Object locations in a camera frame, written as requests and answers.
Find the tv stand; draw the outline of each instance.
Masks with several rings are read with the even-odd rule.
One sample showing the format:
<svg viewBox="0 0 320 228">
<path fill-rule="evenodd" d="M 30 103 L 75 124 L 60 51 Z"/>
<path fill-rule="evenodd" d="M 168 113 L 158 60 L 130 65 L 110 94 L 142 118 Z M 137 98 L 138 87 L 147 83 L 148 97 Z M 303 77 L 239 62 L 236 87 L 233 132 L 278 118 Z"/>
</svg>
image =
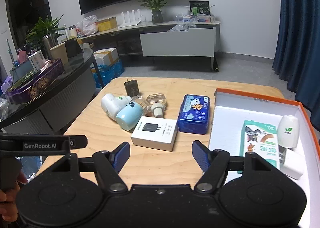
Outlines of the tv stand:
<svg viewBox="0 0 320 228">
<path fill-rule="evenodd" d="M 219 72 L 214 53 L 220 48 L 220 22 L 196 22 L 197 29 L 167 32 L 177 24 L 176 21 L 158 24 L 142 22 L 135 26 L 98 32 L 81 39 L 84 43 L 94 43 L 97 50 L 116 47 L 119 56 L 207 56 L 211 58 L 211 70 Z"/>
</svg>

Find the purple basket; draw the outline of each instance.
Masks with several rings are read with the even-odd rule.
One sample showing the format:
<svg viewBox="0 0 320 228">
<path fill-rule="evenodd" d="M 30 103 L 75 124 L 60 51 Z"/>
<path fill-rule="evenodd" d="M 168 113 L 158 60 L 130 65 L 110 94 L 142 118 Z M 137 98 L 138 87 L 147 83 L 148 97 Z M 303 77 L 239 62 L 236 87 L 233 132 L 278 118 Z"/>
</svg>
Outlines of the purple basket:
<svg viewBox="0 0 320 228">
<path fill-rule="evenodd" d="M 41 92 L 47 88 L 59 75 L 64 72 L 61 59 L 53 61 L 52 66 L 45 69 L 40 75 L 33 80 L 11 92 L 6 93 L 7 99 L 14 104 L 31 102 L 38 97 Z"/>
</svg>

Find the purple object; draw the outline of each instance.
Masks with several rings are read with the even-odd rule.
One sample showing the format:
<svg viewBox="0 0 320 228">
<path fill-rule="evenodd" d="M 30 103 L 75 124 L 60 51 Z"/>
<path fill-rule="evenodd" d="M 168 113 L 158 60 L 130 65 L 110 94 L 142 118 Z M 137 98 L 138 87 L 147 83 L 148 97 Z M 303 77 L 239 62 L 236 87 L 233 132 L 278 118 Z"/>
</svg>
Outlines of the purple object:
<svg viewBox="0 0 320 228">
<path fill-rule="evenodd" d="M 6 80 L 4 80 L 4 83 L 1 85 L 2 93 L 5 94 L 5 92 L 9 89 L 11 85 L 12 85 L 12 77 L 8 76 Z"/>
<path fill-rule="evenodd" d="M 6 97 L 11 103 L 14 104 L 31 102 L 63 72 L 63 64 L 59 58 L 53 62 L 52 66 L 45 69 L 30 82 L 26 83 L 19 89 L 7 92 Z"/>
</svg>

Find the blue gripper pad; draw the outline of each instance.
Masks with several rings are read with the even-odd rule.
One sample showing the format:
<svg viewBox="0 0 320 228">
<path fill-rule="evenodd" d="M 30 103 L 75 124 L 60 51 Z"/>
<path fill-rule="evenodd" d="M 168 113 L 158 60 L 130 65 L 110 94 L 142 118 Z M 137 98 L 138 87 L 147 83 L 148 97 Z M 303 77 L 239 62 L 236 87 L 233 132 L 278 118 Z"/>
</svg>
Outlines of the blue gripper pad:
<svg viewBox="0 0 320 228">
<path fill-rule="evenodd" d="M 119 152 L 115 155 L 115 160 L 112 164 L 113 168 L 117 173 L 120 172 L 120 170 L 123 168 L 124 164 L 127 162 L 127 160 L 130 157 L 130 145 L 129 143 L 126 143 Z"/>
<path fill-rule="evenodd" d="M 202 169 L 203 172 L 206 172 L 207 169 L 210 166 L 210 162 L 208 159 L 208 152 L 209 150 L 207 149 L 207 151 L 205 151 L 201 145 L 203 145 L 202 143 L 198 144 L 199 141 L 194 141 L 192 143 L 192 156 L 194 157 L 194 159 L 196 160 L 196 162 L 198 163 L 199 167 Z"/>
</svg>

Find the blue box lid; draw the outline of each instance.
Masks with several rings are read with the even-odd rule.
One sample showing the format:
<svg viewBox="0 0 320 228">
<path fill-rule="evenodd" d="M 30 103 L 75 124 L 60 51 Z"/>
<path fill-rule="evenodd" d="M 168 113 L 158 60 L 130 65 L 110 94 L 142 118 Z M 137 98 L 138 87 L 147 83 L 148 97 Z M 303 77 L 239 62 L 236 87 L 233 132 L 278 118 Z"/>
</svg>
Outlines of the blue box lid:
<svg viewBox="0 0 320 228">
<path fill-rule="evenodd" d="M 180 108 L 178 121 L 182 124 L 207 124 L 209 120 L 210 98 L 186 94 Z"/>
</svg>

